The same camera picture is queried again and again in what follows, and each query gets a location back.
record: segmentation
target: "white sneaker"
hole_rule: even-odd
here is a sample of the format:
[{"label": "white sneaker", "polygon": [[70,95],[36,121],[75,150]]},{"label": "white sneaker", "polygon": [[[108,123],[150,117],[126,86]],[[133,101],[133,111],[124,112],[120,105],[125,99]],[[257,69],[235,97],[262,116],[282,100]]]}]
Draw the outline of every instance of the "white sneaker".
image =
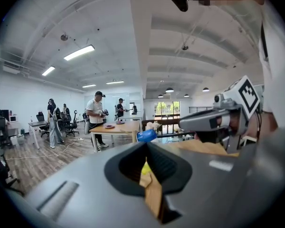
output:
[{"label": "white sneaker", "polygon": [[101,148],[109,147],[109,145],[106,143],[100,143],[98,146]]}]

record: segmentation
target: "microwave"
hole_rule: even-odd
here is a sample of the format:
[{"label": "microwave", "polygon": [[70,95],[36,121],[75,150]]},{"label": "microwave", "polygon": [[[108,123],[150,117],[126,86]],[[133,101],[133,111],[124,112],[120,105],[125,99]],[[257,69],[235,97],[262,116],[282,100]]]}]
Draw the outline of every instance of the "microwave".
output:
[{"label": "microwave", "polygon": [[18,121],[18,116],[17,115],[12,115],[12,116],[9,116],[9,122],[10,123],[14,123],[14,122],[17,122]]}]

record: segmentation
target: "blue cup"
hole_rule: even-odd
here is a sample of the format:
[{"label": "blue cup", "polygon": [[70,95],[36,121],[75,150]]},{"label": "blue cup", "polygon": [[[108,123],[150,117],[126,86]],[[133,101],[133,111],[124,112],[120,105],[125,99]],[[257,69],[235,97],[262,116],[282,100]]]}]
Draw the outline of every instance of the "blue cup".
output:
[{"label": "blue cup", "polygon": [[137,134],[137,141],[139,142],[151,142],[153,139],[157,138],[157,134],[154,129],[149,129]]}]

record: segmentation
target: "office chair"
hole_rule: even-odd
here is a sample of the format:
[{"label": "office chair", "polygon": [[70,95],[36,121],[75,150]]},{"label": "office chair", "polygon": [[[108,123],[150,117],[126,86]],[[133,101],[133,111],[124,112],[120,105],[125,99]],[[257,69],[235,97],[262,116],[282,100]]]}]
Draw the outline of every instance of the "office chair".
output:
[{"label": "office chair", "polygon": [[[38,122],[42,122],[44,121],[44,115],[36,115]],[[48,126],[43,126],[43,127],[39,127],[41,130],[44,130],[44,132],[41,133],[41,137],[45,134],[47,134],[47,136],[49,135],[49,125]]]},{"label": "office chair", "polygon": [[75,133],[78,133],[78,131],[74,131],[74,129],[77,128],[77,123],[76,123],[76,114],[77,114],[77,110],[74,111],[74,120],[73,120],[73,123],[70,123],[72,118],[71,118],[71,115],[70,114],[67,114],[66,117],[67,117],[67,124],[65,125],[65,129],[68,129],[69,131],[66,133],[66,137],[69,135],[69,134],[73,134],[74,137],[75,137]]},{"label": "office chair", "polygon": [[4,145],[9,145],[10,143],[7,142],[9,139],[8,129],[5,124],[5,118],[0,117],[0,147]]},{"label": "office chair", "polygon": [[8,177],[13,178],[13,176],[12,175],[9,176],[10,167],[9,167],[9,165],[5,159],[4,153],[0,154],[0,157],[2,158],[2,159],[0,159],[0,182],[1,182],[1,184],[5,188],[19,192],[22,196],[24,196],[24,193],[22,191],[11,187],[13,185],[13,183],[15,183],[15,182],[19,183],[20,182],[20,180],[18,178],[14,178],[10,182],[6,182],[6,179]]}]

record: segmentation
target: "gray pants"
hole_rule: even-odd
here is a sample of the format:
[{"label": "gray pants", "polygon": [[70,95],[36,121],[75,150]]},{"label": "gray pants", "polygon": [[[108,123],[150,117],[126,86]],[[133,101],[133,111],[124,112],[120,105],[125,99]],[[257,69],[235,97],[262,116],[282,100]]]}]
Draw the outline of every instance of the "gray pants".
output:
[{"label": "gray pants", "polygon": [[49,143],[51,146],[55,146],[55,138],[57,143],[60,143],[63,141],[61,132],[59,131],[57,127],[57,122],[54,121],[54,119],[51,117],[49,119]]}]

